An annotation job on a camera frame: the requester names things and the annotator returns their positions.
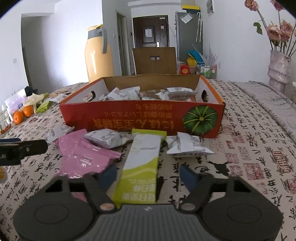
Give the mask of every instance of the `red cardboard box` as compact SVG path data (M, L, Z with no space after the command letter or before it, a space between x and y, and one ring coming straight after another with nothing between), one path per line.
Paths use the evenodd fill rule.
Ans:
M115 87L140 86L141 91L186 87L198 91L196 102L164 100L96 101ZM91 102L83 102L89 93ZM225 103L213 86L199 75L143 74L105 77L76 91L60 103L68 126L94 131L132 128L167 131L168 135L187 132L206 138L218 135Z

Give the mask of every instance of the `orange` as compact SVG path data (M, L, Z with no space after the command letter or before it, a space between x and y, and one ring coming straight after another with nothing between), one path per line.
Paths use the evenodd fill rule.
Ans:
M22 121L24 120L24 114L20 111L15 112L13 115L13 122L18 125L21 124Z
M30 117L34 114L34 107L32 105L25 106L22 112L26 117Z

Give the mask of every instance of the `gray refrigerator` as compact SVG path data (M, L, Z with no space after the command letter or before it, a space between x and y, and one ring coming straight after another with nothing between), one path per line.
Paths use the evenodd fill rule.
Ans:
M189 57L186 52L194 50L194 47L202 54L202 37L200 42L200 30L197 33L199 16L197 14L191 14L193 18L188 23L184 23L181 19L185 15L187 15L187 13L176 12L177 59L186 63Z

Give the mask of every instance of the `paper note on door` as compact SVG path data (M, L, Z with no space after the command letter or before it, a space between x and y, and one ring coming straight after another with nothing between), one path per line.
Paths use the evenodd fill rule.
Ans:
M152 37L152 29L150 29L150 28L145 29L145 35L148 38Z

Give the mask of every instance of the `pink flower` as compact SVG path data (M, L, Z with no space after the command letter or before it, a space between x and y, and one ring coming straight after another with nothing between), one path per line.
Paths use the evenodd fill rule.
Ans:
M270 0L270 2L273 4L277 11L284 10L284 7L281 4L279 4L276 0Z
M283 20L280 27L281 30L285 31L287 35L292 35L293 27L290 23L287 23L285 20Z
M254 0L246 0L244 5L251 11L257 11L259 9L257 2Z
M266 27L266 31L270 40L275 40L275 41L281 40L280 30L277 25L269 24L269 26Z
M281 40L284 42L288 42L291 35L288 35L284 30L280 30Z

